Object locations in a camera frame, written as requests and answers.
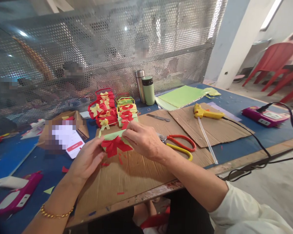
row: purple paper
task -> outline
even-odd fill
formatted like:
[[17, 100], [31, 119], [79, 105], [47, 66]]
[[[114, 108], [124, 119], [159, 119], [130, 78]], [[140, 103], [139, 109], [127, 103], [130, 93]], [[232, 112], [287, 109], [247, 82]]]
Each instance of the purple paper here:
[[231, 118], [231, 119], [233, 119], [233, 120], [235, 120], [237, 122], [242, 120], [242, 119], [236, 117], [235, 115], [231, 114], [229, 111], [226, 111], [225, 109], [221, 108], [220, 106], [218, 106], [214, 102], [210, 102], [210, 103], [208, 103], [208, 105], [211, 106], [211, 107], [214, 107], [215, 109], [217, 109], [217, 110], [219, 110], [219, 111], [221, 111], [223, 113], [225, 113], [226, 116], [228, 116], [229, 118]]

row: power cord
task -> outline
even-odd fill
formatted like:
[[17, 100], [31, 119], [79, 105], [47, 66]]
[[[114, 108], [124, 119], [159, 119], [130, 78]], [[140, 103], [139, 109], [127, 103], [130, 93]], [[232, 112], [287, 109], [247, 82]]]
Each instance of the power cord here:
[[[271, 103], [268, 103], [267, 105], [260, 107], [260, 108], [257, 109], [256, 111], [259, 112], [259, 113], [262, 113], [262, 112], [266, 111], [266, 110], [267, 110], [272, 104], [277, 104], [277, 103], [278, 103], [278, 104], [281, 104], [281, 105], [283, 105], [283, 106], [285, 106], [285, 107], [288, 109], [288, 111], [289, 111], [289, 113], [290, 113], [290, 121], [291, 121], [291, 125], [292, 125], [292, 127], [293, 127], [293, 113], [292, 113], [292, 110], [291, 110], [286, 104], [284, 104], [284, 103], [282, 103], [282, 102], [271, 102]], [[293, 157], [292, 157], [292, 158], [288, 158], [288, 159], [282, 159], [282, 160], [278, 160], [278, 161], [270, 162], [270, 160], [271, 160], [271, 155], [270, 155], [270, 153], [266, 150], [266, 148], [262, 145], [262, 143], [260, 142], [260, 140], [259, 140], [259, 139], [258, 139], [258, 138], [257, 138], [257, 137], [256, 137], [251, 131], [250, 131], [250, 130], [248, 130], [247, 128], [245, 128], [244, 126], [240, 125], [239, 123], [237, 123], [237, 122], [235, 122], [235, 121], [233, 121], [233, 120], [230, 120], [230, 119], [228, 119], [228, 118], [226, 118], [226, 117], [222, 117], [222, 118], [225, 119], [225, 120], [228, 120], [228, 121], [230, 121], [230, 122], [232, 122], [232, 123], [235, 123], [236, 125], [239, 125], [241, 128], [247, 130], [250, 134], [252, 134], [252, 136], [256, 139], [256, 141], [258, 142], [258, 144], [260, 145], [260, 147], [264, 150], [264, 152], [265, 152], [265, 153], [267, 154], [267, 156], [268, 156], [267, 160], [266, 160], [263, 164], [261, 164], [261, 165], [253, 166], [253, 167], [251, 167], [251, 168], [248, 169], [248, 170], [244, 170], [244, 169], [235, 169], [235, 170], [230, 171], [230, 173], [229, 173], [229, 175], [228, 175], [228, 181], [230, 181], [230, 182], [235, 182], [235, 181], [237, 181], [238, 179], [241, 179], [242, 177], [251, 174], [251, 173], [252, 173], [252, 170], [255, 170], [255, 169], [257, 169], [257, 168], [265, 168], [268, 164], [279, 163], [279, 162], [284, 162], [284, 161], [288, 161], [288, 160], [292, 160], [292, 159], [293, 159]], [[240, 176], [240, 177], [238, 177], [238, 178], [236, 178], [236, 179], [234, 179], [234, 180], [230, 180], [230, 176], [231, 176], [231, 174], [232, 174], [233, 172], [236, 172], [236, 171], [242, 171], [242, 172], [245, 172], [245, 174], [242, 175], [242, 176]]]

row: silver thermos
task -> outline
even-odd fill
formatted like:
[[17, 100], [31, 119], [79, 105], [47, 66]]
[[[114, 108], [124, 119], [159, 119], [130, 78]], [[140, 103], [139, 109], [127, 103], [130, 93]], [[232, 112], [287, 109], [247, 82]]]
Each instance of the silver thermos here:
[[145, 103], [146, 99], [144, 97], [144, 91], [143, 91], [143, 85], [142, 85], [142, 78], [145, 77], [144, 70], [135, 71], [134, 76], [136, 78], [136, 82], [137, 82], [137, 86], [138, 86], [140, 101], [142, 103]]

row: thermos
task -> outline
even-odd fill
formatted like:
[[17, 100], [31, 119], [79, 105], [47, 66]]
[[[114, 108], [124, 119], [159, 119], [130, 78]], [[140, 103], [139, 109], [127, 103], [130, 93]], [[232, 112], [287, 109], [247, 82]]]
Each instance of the thermos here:
[[142, 85], [146, 104], [152, 106], [155, 103], [153, 77], [145, 76], [142, 78]]
[[137, 86], [138, 86], [138, 91], [139, 91], [139, 96], [140, 96], [140, 101], [142, 103], [145, 103], [146, 100], [144, 98], [144, 91], [143, 91], [143, 85], [142, 85], [142, 78], [145, 77], [144, 75], [144, 70], [138, 70], [134, 72], [134, 76], [136, 78]]

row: gold bracelet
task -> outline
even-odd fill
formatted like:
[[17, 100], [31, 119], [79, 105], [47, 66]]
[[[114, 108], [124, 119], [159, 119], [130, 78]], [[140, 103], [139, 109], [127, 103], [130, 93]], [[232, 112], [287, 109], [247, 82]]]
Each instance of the gold bracelet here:
[[69, 216], [72, 212], [73, 212], [74, 208], [71, 209], [70, 212], [68, 212], [67, 214], [57, 214], [57, 215], [54, 215], [54, 214], [49, 214], [45, 211], [45, 204], [43, 204], [40, 208], [40, 213], [47, 217], [47, 218], [64, 218], [66, 216]]

